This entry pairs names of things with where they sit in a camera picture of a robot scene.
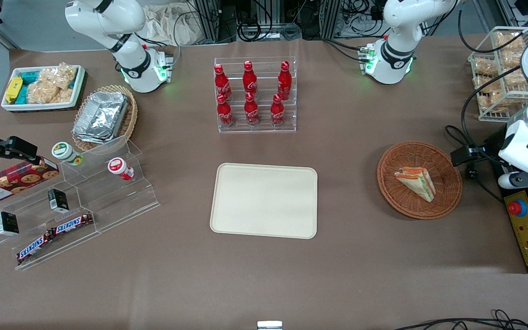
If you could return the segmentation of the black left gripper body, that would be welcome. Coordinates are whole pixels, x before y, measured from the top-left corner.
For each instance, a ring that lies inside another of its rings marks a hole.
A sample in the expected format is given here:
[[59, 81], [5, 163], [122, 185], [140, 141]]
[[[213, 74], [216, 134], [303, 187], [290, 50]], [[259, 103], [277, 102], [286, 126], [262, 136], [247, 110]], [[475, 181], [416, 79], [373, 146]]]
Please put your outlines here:
[[491, 145], [464, 145], [453, 150], [450, 158], [454, 167], [476, 164], [493, 158], [493, 148]]

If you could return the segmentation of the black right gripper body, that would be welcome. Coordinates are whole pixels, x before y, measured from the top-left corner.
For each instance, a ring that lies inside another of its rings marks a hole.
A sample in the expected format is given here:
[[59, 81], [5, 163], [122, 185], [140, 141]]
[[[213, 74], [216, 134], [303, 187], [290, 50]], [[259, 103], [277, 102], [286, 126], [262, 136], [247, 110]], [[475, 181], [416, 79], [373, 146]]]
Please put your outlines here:
[[0, 158], [38, 162], [37, 151], [37, 146], [16, 136], [11, 136], [8, 140], [0, 139]]

